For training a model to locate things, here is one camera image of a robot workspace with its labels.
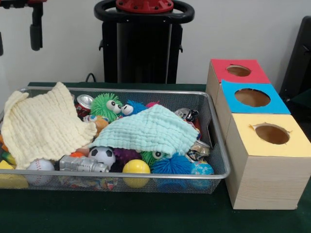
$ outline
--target yellow ball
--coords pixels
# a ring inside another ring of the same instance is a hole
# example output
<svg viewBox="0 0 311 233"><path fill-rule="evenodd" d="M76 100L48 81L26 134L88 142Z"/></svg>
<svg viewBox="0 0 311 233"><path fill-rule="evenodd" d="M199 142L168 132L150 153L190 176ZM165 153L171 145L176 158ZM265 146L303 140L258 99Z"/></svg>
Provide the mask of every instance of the yellow ball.
<svg viewBox="0 0 311 233"><path fill-rule="evenodd" d="M148 164L144 161L133 159L124 166L123 173L150 174L151 172ZM123 178L123 180L130 188L142 188L148 183L149 178Z"/></svg>

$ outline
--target blue fuzzy ball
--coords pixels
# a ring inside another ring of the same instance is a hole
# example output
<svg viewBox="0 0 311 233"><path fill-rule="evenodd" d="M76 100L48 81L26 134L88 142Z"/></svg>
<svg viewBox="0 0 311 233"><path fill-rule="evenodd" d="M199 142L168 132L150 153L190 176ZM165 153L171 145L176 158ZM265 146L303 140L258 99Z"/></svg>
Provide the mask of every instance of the blue fuzzy ball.
<svg viewBox="0 0 311 233"><path fill-rule="evenodd" d="M158 174L190 174L191 163L179 153L173 154L171 158L162 158L156 161L152 167L152 173ZM155 179L160 192L175 193L187 188L183 179Z"/></svg>
<svg viewBox="0 0 311 233"><path fill-rule="evenodd" d="M193 175L212 175L214 170L208 163L195 162L192 164ZM205 190L212 186L212 180L188 180L189 184L199 190Z"/></svg>
<svg viewBox="0 0 311 233"><path fill-rule="evenodd" d="M191 174L191 163L179 153L173 154L171 158L163 158L156 161L151 172L157 174Z"/></svg>
<svg viewBox="0 0 311 233"><path fill-rule="evenodd" d="M131 116L131 115L135 115L135 114L140 113L141 111L144 111L144 110L147 109L147 107L145 105L143 105L142 103L138 103L138 102L132 101L132 100L128 100L127 101L127 105L132 106L133 107L133 111L132 111L132 113L125 115L123 113L123 108L124 107L122 107L122 116L123 117L128 117L128 116Z"/></svg>

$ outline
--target red box lid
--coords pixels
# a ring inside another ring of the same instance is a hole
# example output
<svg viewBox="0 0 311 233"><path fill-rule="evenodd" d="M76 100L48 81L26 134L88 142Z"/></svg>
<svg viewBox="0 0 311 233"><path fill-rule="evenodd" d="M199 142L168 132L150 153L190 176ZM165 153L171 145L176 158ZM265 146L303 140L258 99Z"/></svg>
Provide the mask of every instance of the red box lid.
<svg viewBox="0 0 311 233"><path fill-rule="evenodd" d="M257 60L211 60L218 82L270 83Z"/></svg>

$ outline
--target blue box lid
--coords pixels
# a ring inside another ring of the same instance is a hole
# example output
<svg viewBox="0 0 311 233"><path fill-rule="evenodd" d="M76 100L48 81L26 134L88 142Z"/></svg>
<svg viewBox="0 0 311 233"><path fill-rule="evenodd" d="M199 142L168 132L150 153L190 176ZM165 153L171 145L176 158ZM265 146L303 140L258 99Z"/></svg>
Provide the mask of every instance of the blue box lid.
<svg viewBox="0 0 311 233"><path fill-rule="evenodd" d="M290 114L271 84L222 81L225 99L233 113Z"/></svg>

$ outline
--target black handle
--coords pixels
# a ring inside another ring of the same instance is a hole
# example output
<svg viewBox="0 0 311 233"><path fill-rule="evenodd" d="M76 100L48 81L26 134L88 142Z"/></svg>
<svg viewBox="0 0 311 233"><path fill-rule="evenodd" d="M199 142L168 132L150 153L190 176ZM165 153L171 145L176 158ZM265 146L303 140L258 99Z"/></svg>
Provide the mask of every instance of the black handle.
<svg viewBox="0 0 311 233"><path fill-rule="evenodd" d="M2 44L2 35L0 33L0 56L3 55L3 44Z"/></svg>
<svg viewBox="0 0 311 233"><path fill-rule="evenodd" d="M182 13L161 13L161 14L134 14L124 11L107 11L116 7L115 0L104 0L95 5L94 15L97 19L104 22L144 22L144 23L188 23L194 19L194 8L182 1L174 1L174 9Z"/></svg>
<svg viewBox="0 0 311 233"><path fill-rule="evenodd" d="M40 50L43 47L42 43L42 16L43 3L35 3L29 5L33 7L33 23L30 26L30 43L34 51Z"/></svg>

